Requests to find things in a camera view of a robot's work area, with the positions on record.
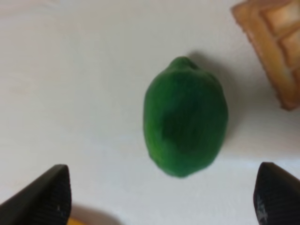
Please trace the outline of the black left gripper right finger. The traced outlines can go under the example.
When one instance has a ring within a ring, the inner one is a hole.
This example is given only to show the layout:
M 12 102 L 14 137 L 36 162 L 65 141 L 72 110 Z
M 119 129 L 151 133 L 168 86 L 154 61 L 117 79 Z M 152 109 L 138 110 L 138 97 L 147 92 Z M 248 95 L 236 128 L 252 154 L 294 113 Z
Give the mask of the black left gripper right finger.
M 260 225 L 300 223 L 300 180 L 275 163 L 261 163 L 253 203 Z

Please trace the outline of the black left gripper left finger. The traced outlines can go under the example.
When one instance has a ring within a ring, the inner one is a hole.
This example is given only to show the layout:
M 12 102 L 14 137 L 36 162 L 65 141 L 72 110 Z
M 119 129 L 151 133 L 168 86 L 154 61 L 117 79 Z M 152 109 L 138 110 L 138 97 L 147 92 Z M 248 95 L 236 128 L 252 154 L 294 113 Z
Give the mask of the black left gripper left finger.
M 0 205 L 2 225 L 66 225 L 72 209 L 67 165 L 54 165 Z

